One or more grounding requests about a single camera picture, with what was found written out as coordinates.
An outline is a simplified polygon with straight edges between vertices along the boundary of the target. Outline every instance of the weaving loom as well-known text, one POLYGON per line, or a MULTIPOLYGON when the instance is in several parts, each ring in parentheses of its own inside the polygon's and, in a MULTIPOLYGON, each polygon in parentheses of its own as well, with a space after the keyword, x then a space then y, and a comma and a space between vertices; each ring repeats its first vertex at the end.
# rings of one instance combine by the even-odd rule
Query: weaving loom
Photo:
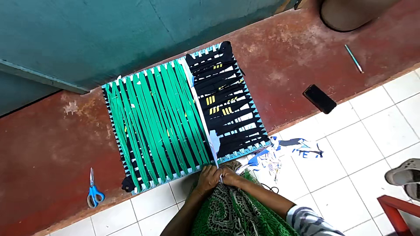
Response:
POLYGON ((230 42, 102 86, 132 194, 269 145, 230 42), (209 132, 220 142, 217 154, 209 132))

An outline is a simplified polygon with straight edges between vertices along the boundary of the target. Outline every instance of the green patterned skirt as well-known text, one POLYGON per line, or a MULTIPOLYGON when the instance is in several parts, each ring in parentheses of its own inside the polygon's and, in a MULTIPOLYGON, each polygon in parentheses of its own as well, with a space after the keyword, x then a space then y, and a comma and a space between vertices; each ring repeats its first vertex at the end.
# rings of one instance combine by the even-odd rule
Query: green patterned skirt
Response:
MULTIPOLYGON (((248 170, 241 176, 260 184, 248 170)), ((254 197, 221 183, 203 203, 191 235, 299 236, 285 220, 254 197)))

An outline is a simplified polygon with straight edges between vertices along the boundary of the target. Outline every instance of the gray shoe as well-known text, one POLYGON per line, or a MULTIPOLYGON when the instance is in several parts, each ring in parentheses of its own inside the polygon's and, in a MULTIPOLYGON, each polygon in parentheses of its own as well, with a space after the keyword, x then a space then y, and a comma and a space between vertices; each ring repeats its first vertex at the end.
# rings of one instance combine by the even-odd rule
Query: gray shoe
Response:
POLYGON ((385 179, 389 184, 396 186, 420 183, 420 159, 404 161, 399 167, 389 170, 385 179))
POLYGON ((406 184, 404 191, 411 199, 420 202, 420 184, 406 184))

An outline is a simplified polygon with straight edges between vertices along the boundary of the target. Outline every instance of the black phone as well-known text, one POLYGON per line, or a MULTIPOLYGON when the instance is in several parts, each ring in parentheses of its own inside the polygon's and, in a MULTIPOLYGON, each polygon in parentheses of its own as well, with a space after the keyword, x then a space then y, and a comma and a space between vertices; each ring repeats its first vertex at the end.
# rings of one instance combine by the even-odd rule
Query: black phone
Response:
POLYGON ((330 113, 334 107, 337 106, 337 103, 334 100, 328 97, 327 94, 314 84, 311 84, 305 89, 303 96, 325 114, 330 113))

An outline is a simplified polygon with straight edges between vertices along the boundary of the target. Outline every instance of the scissors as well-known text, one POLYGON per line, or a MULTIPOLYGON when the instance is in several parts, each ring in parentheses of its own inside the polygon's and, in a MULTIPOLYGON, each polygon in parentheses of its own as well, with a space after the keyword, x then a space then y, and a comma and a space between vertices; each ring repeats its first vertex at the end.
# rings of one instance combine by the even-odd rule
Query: scissors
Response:
POLYGON ((89 194, 87 195, 87 205, 90 208, 95 208, 98 206, 99 202, 102 202, 105 199, 105 194, 98 191, 95 186, 95 179, 93 178, 93 168, 90 168, 90 187, 89 194))

